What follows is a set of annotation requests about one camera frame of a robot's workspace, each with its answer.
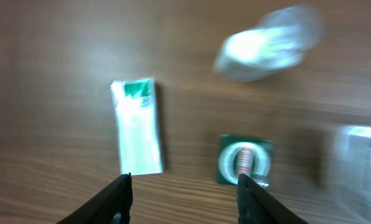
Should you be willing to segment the white green medicine box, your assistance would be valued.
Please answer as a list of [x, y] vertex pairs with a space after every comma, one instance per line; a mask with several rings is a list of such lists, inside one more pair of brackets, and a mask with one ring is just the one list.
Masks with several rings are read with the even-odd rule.
[[121, 173], [161, 174], [164, 159], [154, 79], [114, 81], [111, 93]]

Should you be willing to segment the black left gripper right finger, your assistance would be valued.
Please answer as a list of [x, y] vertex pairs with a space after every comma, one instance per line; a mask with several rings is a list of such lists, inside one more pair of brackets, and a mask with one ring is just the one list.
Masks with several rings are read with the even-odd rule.
[[237, 207], [239, 224], [308, 224], [245, 174], [238, 179]]

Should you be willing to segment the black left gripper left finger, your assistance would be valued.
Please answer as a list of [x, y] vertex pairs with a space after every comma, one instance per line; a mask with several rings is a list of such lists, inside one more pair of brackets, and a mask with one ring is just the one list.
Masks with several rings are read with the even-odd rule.
[[122, 174], [57, 224], [129, 224], [132, 202], [131, 173]]

